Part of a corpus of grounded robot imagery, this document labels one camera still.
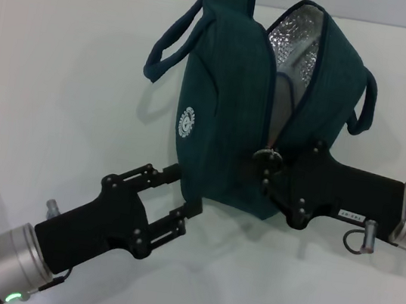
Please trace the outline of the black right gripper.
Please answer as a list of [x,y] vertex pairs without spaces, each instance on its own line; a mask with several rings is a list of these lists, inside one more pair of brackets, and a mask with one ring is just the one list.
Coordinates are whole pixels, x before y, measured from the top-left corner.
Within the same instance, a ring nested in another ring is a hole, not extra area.
[[[296,174],[283,174],[297,164]],[[262,150],[261,193],[303,230],[315,217],[329,216],[364,226],[374,220],[378,240],[391,242],[401,221],[404,183],[338,163],[322,144],[287,147],[276,140]]]

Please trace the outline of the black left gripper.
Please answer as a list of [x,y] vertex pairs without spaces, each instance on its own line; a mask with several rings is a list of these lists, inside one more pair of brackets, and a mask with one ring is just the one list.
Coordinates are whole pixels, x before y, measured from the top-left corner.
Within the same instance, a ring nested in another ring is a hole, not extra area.
[[176,163],[159,171],[146,164],[118,176],[117,185],[104,181],[98,197],[35,226],[45,264],[53,274],[114,249],[136,259],[185,235],[185,222],[203,212],[202,200],[186,202],[148,224],[138,193],[181,179]]

